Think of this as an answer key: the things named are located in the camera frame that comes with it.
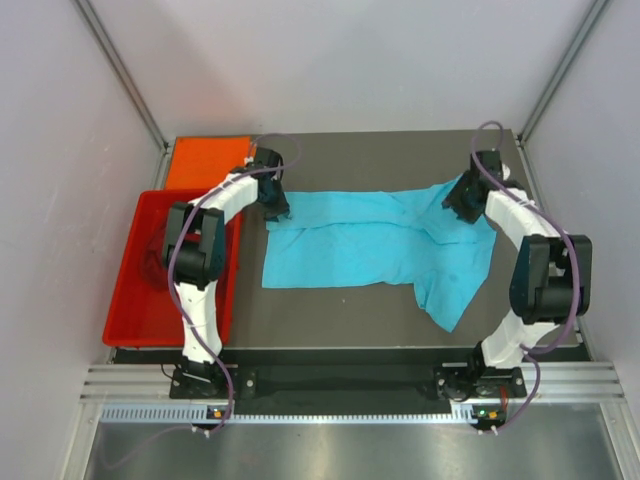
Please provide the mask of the light blue t shirt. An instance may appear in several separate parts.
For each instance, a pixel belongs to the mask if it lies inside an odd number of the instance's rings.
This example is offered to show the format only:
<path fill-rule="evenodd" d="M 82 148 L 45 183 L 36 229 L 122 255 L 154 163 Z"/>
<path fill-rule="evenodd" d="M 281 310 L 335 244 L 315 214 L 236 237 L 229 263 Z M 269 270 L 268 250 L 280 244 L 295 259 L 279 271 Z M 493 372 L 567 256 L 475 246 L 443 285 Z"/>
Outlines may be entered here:
<path fill-rule="evenodd" d="M 267 289 L 410 285 L 418 307 L 453 331 L 489 275 L 497 234 L 442 206 L 454 184 L 398 192 L 292 192 L 267 225 Z"/>

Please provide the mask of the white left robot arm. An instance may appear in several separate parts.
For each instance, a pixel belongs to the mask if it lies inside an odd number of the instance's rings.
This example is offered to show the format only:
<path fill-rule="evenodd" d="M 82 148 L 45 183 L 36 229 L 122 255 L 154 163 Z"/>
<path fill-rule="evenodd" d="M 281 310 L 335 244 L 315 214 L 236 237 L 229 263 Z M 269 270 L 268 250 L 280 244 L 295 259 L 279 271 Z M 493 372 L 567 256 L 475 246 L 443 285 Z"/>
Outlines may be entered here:
<path fill-rule="evenodd" d="M 219 355 L 216 293 L 227 264 L 226 226 L 246 207 L 261 205 L 267 221 L 290 213 L 280 153 L 255 146 L 244 164 L 188 202 L 171 206 L 162 249 L 171 299 L 184 346 L 173 381 L 182 395 L 211 398 L 229 392 L 230 374 Z"/>

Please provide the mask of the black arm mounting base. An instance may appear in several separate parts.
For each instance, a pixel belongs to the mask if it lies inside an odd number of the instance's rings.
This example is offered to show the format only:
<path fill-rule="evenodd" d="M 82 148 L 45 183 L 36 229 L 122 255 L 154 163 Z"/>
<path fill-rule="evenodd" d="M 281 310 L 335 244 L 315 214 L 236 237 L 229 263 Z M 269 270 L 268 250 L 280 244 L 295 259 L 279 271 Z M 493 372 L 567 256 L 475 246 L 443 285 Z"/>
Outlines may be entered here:
<path fill-rule="evenodd" d="M 236 414 L 365 416 L 446 413 L 451 402 L 527 395 L 521 368 L 484 367 L 470 348 L 226 349 L 211 380 L 172 375 L 180 400 L 234 397 Z"/>

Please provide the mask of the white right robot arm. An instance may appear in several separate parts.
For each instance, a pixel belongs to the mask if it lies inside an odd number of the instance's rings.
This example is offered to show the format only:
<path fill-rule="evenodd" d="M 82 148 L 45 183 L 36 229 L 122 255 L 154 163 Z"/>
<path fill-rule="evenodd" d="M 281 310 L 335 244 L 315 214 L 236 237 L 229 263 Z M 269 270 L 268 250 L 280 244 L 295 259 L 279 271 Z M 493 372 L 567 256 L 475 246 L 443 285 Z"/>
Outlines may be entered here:
<path fill-rule="evenodd" d="M 463 367 L 443 367 L 440 396 L 456 402 L 496 397 L 501 388 L 526 394 L 520 365 L 542 352 L 539 341 L 583 315 L 590 302 L 592 242 L 554 227 L 509 179 L 496 150 L 474 152 L 470 167 L 443 200 L 458 219 L 475 224 L 486 217 L 517 249 L 509 286 L 510 310 L 496 330 L 479 342 Z"/>

